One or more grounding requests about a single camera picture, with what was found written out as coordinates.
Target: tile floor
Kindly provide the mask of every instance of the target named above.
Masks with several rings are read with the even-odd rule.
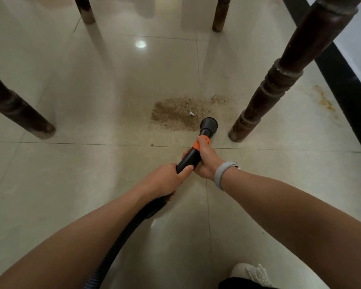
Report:
[[[224,159],[361,220],[361,146],[315,63],[244,142],[227,138],[295,29],[282,0],[232,0],[221,34],[217,0],[90,1],[97,24],[85,26],[73,0],[0,0],[0,78],[57,126],[40,141],[0,115],[0,273],[179,160],[197,132],[152,123],[164,99],[224,97],[211,114]],[[237,262],[261,263],[276,287],[326,288],[214,184],[193,175],[179,191],[103,288],[216,288]]]

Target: dust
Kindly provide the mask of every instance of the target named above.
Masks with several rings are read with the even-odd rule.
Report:
[[[211,116],[219,105],[227,103],[228,100],[221,96],[213,96],[210,99],[164,99],[154,104],[151,123],[172,131],[198,131],[203,118]]]
[[[323,91],[323,89],[321,88],[321,86],[319,85],[314,85],[312,87],[312,89],[314,91],[316,91],[320,97],[321,97],[321,100],[319,101],[319,105],[321,106],[326,106],[326,108],[331,111],[331,112],[334,112],[334,117],[335,119],[338,119],[338,115],[336,114],[336,109],[333,107],[333,104],[326,98],[325,96],[325,92]]]

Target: white sneaker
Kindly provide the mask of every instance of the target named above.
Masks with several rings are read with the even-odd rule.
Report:
[[[232,269],[230,277],[239,277],[249,279],[259,285],[265,287],[272,287],[266,270],[261,266],[255,267],[253,265],[239,263]]]

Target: wooden table leg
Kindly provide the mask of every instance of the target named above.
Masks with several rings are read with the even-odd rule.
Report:
[[[217,8],[215,9],[214,21],[212,22],[212,30],[221,32],[225,25],[227,11],[229,10],[230,0],[218,0]]]
[[[0,81],[0,112],[40,139],[48,139],[55,127]]]
[[[346,27],[357,13],[361,0],[316,0],[293,33],[282,57],[274,62],[229,131],[241,142],[303,74],[313,61]]]
[[[92,13],[90,0],[75,0],[76,5],[79,9],[80,15],[82,16],[85,24],[93,24],[96,22],[95,16]]]

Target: forearm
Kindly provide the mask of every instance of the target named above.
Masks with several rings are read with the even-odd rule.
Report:
[[[135,214],[153,198],[141,186],[69,224],[0,276],[0,288],[81,288]]]
[[[361,222],[281,181],[236,168],[223,189],[331,288],[361,288]]]

